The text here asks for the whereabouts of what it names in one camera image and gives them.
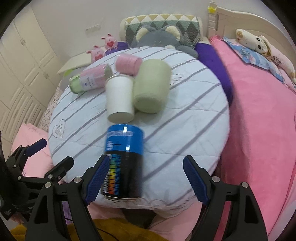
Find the blue black CoolTowel can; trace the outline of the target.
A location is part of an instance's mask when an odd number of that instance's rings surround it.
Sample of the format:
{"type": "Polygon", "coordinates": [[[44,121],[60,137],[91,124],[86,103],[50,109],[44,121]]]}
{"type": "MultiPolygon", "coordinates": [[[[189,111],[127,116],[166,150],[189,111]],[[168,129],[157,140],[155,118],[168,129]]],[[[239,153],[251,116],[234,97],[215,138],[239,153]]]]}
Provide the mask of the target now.
{"type": "Polygon", "coordinates": [[[101,193],[114,199],[136,199],[142,195],[144,132],[137,126],[115,124],[108,128],[105,154],[109,172],[101,193]]]}

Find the white paper cup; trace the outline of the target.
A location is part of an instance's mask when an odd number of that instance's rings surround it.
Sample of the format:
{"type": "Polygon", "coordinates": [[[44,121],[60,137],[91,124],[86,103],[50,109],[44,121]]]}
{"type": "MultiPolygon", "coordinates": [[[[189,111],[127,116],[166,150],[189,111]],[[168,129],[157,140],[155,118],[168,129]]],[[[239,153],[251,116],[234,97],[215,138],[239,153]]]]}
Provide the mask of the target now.
{"type": "Polygon", "coordinates": [[[112,123],[129,123],[134,118],[132,102],[134,79],[119,74],[110,77],[106,84],[107,118],[112,123]]]}

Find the green fuzzy cup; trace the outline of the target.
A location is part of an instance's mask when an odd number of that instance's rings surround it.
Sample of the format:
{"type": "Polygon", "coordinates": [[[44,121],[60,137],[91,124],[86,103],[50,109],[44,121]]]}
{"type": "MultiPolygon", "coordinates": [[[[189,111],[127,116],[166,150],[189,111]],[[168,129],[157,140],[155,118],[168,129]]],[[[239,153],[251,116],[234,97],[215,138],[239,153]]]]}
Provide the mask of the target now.
{"type": "Polygon", "coordinates": [[[158,113],[166,105],[171,68],[163,60],[149,59],[140,65],[133,86],[133,104],[143,113],[158,113]]]}

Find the pink fleece blanket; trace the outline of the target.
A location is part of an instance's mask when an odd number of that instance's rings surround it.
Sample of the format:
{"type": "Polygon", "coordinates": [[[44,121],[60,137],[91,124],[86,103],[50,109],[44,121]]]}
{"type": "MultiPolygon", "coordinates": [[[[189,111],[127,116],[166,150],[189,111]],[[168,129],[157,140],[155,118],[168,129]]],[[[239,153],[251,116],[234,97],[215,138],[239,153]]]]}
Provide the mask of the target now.
{"type": "MultiPolygon", "coordinates": [[[[221,59],[232,86],[229,134],[215,170],[230,184],[247,182],[271,233],[295,180],[295,92],[286,73],[280,82],[269,71],[247,64],[224,42],[210,43],[221,59]]],[[[202,204],[198,200],[179,212],[154,211],[152,231],[168,240],[184,240],[192,231],[202,204]]],[[[93,219],[121,218],[122,208],[89,205],[93,219]]]]}

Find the cream wardrobe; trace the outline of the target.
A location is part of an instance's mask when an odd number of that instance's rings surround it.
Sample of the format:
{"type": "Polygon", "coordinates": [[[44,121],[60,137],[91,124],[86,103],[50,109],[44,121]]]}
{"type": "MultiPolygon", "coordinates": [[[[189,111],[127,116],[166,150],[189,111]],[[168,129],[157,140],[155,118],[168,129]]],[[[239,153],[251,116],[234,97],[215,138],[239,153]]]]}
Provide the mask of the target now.
{"type": "Polygon", "coordinates": [[[37,125],[61,80],[62,63],[31,6],[1,37],[1,133],[12,143],[22,123],[37,125]]]}

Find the pink green labelled can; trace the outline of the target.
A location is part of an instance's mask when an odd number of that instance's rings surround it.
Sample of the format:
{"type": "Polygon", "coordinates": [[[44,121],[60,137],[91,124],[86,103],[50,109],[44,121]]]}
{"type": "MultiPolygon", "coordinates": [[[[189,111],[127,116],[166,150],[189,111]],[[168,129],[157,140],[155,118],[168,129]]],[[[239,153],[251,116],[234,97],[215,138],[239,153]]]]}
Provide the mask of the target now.
{"type": "Polygon", "coordinates": [[[69,86],[73,93],[79,94],[105,87],[107,79],[112,76],[111,66],[109,64],[101,64],[72,76],[69,79],[69,86]]]}

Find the white bedside table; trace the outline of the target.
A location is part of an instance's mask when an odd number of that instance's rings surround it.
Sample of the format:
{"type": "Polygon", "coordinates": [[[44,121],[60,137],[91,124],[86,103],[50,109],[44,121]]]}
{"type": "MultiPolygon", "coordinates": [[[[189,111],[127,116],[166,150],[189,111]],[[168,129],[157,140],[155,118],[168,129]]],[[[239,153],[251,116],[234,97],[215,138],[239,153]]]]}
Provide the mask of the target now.
{"type": "Polygon", "coordinates": [[[91,54],[81,53],[77,56],[70,58],[57,72],[61,74],[67,70],[76,69],[80,67],[89,66],[91,64],[91,54]]]}

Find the pink bunny toy left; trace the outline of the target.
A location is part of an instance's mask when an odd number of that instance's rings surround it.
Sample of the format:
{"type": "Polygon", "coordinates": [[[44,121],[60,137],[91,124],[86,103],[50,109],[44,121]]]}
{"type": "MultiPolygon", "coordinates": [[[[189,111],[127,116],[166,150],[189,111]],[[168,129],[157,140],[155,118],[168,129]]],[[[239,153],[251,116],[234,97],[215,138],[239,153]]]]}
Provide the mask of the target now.
{"type": "Polygon", "coordinates": [[[91,63],[94,63],[105,56],[105,51],[99,46],[94,45],[93,49],[86,51],[86,54],[91,55],[91,63]]]}

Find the pink bunny toy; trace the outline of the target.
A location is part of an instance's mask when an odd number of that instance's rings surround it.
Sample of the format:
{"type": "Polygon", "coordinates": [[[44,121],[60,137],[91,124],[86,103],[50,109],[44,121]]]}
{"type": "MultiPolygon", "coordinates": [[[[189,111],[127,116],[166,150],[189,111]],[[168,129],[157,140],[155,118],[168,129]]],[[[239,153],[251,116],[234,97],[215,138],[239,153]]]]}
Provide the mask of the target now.
{"type": "Polygon", "coordinates": [[[99,46],[94,45],[93,49],[86,51],[86,54],[91,55],[91,63],[94,63],[105,56],[105,51],[99,46]]]}
{"type": "Polygon", "coordinates": [[[101,37],[104,40],[104,47],[107,51],[118,49],[118,42],[112,34],[108,33],[106,37],[101,37]]]}

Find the pink bunny toy right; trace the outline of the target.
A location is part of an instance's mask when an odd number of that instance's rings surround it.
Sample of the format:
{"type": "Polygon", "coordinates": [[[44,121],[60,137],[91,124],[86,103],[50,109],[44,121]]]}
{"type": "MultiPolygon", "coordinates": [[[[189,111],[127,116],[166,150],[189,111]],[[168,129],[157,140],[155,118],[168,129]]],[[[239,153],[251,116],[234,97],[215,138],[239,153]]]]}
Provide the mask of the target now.
{"type": "Polygon", "coordinates": [[[108,33],[106,37],[101,37],[104,40],[104,47],[107,51],[118,49],[118,42],[112,34],[108,33]]]}

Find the blue cartoon pillow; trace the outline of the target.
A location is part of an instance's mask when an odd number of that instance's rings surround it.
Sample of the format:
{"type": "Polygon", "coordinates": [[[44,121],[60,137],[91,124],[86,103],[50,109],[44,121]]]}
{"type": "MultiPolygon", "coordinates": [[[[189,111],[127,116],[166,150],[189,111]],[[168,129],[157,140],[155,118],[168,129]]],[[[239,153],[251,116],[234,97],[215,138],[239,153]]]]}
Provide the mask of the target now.
{"type": "Polygon", "coordinates": [[[235,39],[223,37],[223,40],[241,58],[243,62],[267,70],[280,82],[285,82],[279,68],[273,62],[267,60],[263,55],[241,45],[235,39]]]}

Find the purple blanket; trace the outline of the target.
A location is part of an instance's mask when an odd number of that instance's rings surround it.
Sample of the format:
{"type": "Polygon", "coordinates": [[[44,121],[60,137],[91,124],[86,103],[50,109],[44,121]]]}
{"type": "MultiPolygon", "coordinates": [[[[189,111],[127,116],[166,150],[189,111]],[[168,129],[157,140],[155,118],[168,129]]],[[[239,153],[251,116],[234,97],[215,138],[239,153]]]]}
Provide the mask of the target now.
{"type": "MultiPolygon", "coordinates": [[[[143,47],[135,47],[134,49],[142,50],[143,47]]],[[[119,42],[119,48],[117,50],[113,49],[111,51],[106,51],[105,55],[108,57],[114,57],[114,61],[117,55],[121,53],[130,54],[128,51],[131,49],[128,47],[126,42],[119,42]]],[[[230,78],[227,74],[227,71],[215,52],[214,48],[211,45],[205,43],[198,43],[194,50],[198,53],[198,59],[192,57],[194,61],[199,60],[203,63],[208,69],[210,69],[216,77],[221,82],[224,93],[226,94],[227,101],[229,104],[232,103],[233,95],[232,95],[232,86],[230,82],[230,78]]]]}

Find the grey bear plush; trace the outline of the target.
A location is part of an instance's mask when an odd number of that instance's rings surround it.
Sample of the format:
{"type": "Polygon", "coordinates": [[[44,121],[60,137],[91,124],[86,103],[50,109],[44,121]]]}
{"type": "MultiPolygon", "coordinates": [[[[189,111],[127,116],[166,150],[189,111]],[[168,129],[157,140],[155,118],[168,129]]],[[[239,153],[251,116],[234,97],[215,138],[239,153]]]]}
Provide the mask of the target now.
{"type": "Polygon", "coordinates": [[[159,30],[148,25],[142,26],[135,34],[131,47],[143,46],[176,49],[198,59],[198,53],[187,45],[181,30],[174,25],[167,25],[159,30]]]}

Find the triangle patterned pillow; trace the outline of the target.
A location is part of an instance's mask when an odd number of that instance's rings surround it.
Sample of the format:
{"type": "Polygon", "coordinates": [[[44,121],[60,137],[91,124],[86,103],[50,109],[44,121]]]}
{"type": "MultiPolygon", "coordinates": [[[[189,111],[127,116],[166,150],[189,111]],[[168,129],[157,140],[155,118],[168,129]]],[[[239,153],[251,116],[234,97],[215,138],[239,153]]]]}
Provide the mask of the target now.
{"type": "Polygon", "coordinates": [[[142,26],[151,26],[159,30],[167,25],[177,26],[183,35],[184,44],[191,48],[194,48],[198,42],[204,39],[201,18],[182,14],[129,16],[120,23],[119,37],[122,41],[131,44],[137,31],[142,26]]]}

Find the yellow star ornament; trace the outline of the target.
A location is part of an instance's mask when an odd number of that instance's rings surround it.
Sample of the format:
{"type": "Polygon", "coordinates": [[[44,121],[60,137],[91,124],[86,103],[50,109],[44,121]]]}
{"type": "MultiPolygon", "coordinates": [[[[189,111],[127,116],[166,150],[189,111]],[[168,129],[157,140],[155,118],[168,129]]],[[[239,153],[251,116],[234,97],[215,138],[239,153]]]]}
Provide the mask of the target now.
{"type": "Polygon", "coordinates": [[[209,7],[208,7],[208,13],[209,13],[209,14],[214,14],[214,13],[216,12],[216,9],[217,9],[216,7],[214,8],[214,7],[212,7],[212,6],[209,6],[209,7]]]}

